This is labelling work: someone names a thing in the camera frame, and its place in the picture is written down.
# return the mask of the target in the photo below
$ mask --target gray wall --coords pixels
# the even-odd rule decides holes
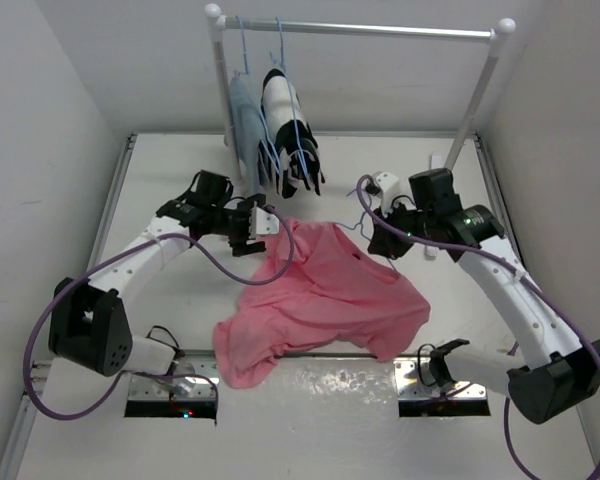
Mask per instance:
[[[116,134],[220,129],[204,5],[210,0],[36,0],[87,91]],[[293,20],[519,30],[485,103],[502,91],[544,0],[225,0],[228,15]],[[230,70],[242,69],[239,32],[226,34]],[[289,34],[289,75],[314,129],[426,130],[457,126],[487,47],[445,41]],[[277,33],[248,33],[258,89]]]
[[[33,0],[0,0],[0,458],[26,338],[85,267],[119,147]]]
[[[528,268],[600,338],[600,0],[552,0],[488,144]],[[600,454],[600,393],[582,409]]]

